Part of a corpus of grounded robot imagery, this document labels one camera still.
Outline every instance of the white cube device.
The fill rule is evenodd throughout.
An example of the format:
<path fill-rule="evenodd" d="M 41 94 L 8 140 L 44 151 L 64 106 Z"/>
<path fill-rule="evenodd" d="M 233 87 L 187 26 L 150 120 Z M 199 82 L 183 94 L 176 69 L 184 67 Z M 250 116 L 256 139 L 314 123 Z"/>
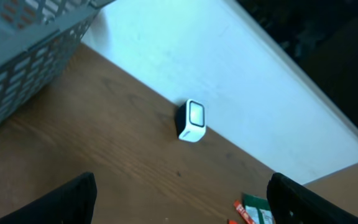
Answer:
<path fill-rule="evenodd" d="M 175 115 L 180 140 L 197 142 L 206 132 L 205 108 L 195 100 L 187 100 Z"/>

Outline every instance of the gray plastic basket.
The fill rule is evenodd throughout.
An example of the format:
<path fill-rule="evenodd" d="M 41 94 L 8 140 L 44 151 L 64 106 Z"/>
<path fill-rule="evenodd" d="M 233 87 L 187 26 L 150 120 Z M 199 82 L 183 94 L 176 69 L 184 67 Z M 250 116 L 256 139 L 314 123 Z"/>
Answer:
<path fill-rule="evenodd" d="M 0 0 L 0 123 L 62 73 L 113 0 Z"/>

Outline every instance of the small white box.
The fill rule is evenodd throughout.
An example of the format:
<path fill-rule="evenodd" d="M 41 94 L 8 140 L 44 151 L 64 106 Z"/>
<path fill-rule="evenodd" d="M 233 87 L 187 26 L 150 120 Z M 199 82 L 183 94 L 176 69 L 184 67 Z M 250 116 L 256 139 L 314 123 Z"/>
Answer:
<path fill-rule="evenodd" d="M 195 100 L 187 100 L 175 115 L 180 140 L 197 142 L 206 132 L 205 108 Z"/>

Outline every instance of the white panel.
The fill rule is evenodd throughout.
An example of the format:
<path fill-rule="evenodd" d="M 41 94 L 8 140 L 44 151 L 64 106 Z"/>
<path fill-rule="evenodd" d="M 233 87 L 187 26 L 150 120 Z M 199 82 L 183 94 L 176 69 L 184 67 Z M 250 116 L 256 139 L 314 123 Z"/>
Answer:
<path fill-rule="evenodd" d="M 83 42 L 168 100 L 202 102 L 210 128 L 301 184 L 357 163 L 355 134 L 242 13 L 223 0 L 117 0 Z"/>

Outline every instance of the brown wooden surface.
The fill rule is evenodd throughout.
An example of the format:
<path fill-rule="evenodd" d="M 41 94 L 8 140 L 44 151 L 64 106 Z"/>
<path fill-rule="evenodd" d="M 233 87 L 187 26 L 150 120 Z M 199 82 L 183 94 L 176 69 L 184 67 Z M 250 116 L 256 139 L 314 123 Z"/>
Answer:
<path fill-rule="evenodd" d="M 307 185 L 316 194 L 358 216 L 358 164 Z"/>
<path fill-rule="evenodd" d="M 175 106 L 81 45 L 64 75 L 0 126 L 0 217 L 84 171 L 93 223 L 225 223 L 272 171 L 208 129 L 176 138 Z"/>

